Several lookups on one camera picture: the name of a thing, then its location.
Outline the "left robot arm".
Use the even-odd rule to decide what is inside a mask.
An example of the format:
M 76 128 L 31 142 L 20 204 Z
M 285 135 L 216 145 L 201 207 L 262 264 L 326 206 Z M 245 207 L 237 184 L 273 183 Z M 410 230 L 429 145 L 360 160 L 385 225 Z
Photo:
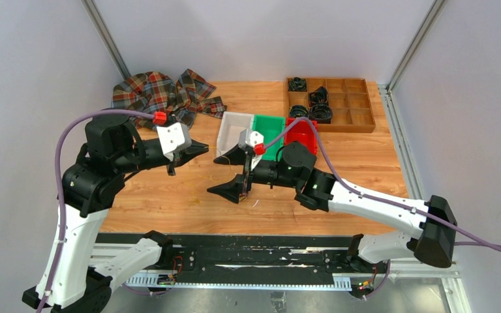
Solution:
M 126 180 L 166 167 L 169 175 L 209 147 L 193 140 L 172 115 L 102 110 L 82 117 L 86 141 L 75 163 L 61 170 L 62 134 L 55 148 L 58 222 L 40 282 L 22 300 L 37 312 L 101 312 L 112 293 L 146 267 L 180 272 L 172 240 L 150 231 L 116 257 L 90 265 L 99 230 Z

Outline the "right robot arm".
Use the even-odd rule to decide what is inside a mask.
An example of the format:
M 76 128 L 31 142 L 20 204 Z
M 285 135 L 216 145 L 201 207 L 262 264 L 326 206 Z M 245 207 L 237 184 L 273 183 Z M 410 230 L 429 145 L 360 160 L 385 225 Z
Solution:
M 276 160 L 253 163 L 248 149 L 233 148 L 235 155 L 228 160 L 243 165 L 243 173 L 207 191 L 239 203 L 254 184 L 292 188 L 295 201 L 307 209 L 362 216 L 395 228 L 392 233 L 352 237 L 346 261 L 357 272 L 372 263 L 411 257 L 433 267 L 451 266 L 457 221 L 447 199 L 400 198 L 338 181 L 332 173 L 317 169 L 316 155 L 298 142 L 279 151 Z

